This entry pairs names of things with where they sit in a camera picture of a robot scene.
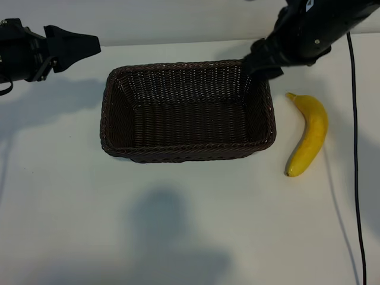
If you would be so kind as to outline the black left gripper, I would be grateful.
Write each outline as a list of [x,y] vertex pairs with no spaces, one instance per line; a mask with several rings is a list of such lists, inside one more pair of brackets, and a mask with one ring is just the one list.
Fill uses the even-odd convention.
[[101,52],[96,36],[44,26],[46,38],[23,27],[18,18],[1,21],[1,83],[45,80]]

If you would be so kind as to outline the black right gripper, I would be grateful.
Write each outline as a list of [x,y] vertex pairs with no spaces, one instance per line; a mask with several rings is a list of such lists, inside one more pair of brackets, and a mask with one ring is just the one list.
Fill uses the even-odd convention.
[[273,80],[283,75],[282,67],[311,66],[330,53],[330,44],[322,47],[302,36],[304,16],[299,7],[282,8],[271,34],[254,42],[251,52],[244,57],[245,74]]

